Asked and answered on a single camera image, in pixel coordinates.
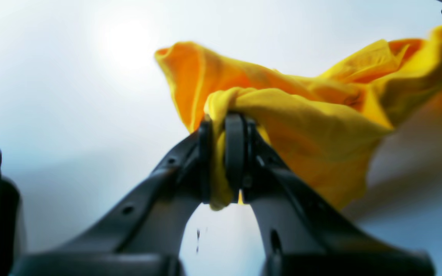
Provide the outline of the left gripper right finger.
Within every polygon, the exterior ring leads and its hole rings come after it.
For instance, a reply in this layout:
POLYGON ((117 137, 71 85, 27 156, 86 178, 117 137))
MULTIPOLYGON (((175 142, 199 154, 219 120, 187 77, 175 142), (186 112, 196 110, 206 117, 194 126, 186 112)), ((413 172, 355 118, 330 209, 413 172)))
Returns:
POLYGON ((390 246, 344 218, 289 169, 252 119, 230 113, 224 129, 227 179, 256 215, 262 275, 435 275, 427 253, 390 246))

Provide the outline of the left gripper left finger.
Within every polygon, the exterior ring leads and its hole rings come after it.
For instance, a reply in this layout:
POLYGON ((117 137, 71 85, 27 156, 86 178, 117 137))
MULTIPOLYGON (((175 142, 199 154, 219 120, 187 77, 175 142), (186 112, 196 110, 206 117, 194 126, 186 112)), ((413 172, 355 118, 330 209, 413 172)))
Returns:
POLYGON ((184 276, 186 223, 210 201, 210 120, 174 146, 142 183, 87 231, 23 257, 13 276, 184 276))

